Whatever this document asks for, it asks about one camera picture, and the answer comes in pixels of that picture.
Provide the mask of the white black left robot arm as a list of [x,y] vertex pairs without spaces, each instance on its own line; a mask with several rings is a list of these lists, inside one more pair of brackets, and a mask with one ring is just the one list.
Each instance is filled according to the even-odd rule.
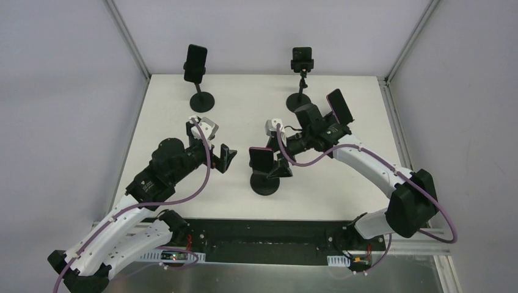
[[[64,284],[70,292],[103,292],[126,266],[167,243],[181,246],[187,223],[178,213],[166,210],[146,229],[128,237],[128,231],[160,206],[173,206],[194,199],[206,187],[212,169],[225,173],[237,155],[221,145],[215,155],[212,139],[218,125],[193,116],[186,122],[189,145],[177,138],[162,140],[151,154],[148,165],[126,187],[124,196],[91,230],[68,250],[55,250],[48,262],[58,273],[53,291]],[[202,185],[190,196],[171,200],[176,185],[199,167],[205,166]]]

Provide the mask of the purple phone with black screen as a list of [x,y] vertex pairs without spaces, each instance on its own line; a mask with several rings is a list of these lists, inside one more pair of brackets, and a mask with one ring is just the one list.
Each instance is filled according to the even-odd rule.
[[270,148],[250,147],[249,156],[249,165],[255,174],[268,174],[274,168],[274,152]]

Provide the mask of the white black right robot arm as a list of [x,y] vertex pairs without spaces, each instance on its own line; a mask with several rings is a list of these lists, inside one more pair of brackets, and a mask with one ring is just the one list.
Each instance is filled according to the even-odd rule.
[[264,128],[269,137],[266,151],[277,153],[278,157],[264,167],[254,163],[251,167],[254,173],[267,179],[290,177],[292,165],[303,167],[296,156],[315,150],[320,156],[305,166],[329,157],[373,183],[388,198],[388,206],[363,213],[347,226],[346,240],[351,248],[362,250],[370,244],[371,238],[382,234],[410,238],[441,211],[431,174],[423,169],[416,172],[391,163],[365,148],[348,126],[353,119],[347,107],[323,115],[310,103],[298,108],[295,114],[300,129],[290,137],[285,135],[282,120],[266,121]]

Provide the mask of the black round-base phone stand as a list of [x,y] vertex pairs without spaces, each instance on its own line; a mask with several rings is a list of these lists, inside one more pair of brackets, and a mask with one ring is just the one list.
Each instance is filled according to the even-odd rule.
[[280,179],[268,177],[274,166],[274,160],[270,162],[249,162],[249,167],[252,169],[249,183],[256,194],[268,196],[274,194],[279,189]]

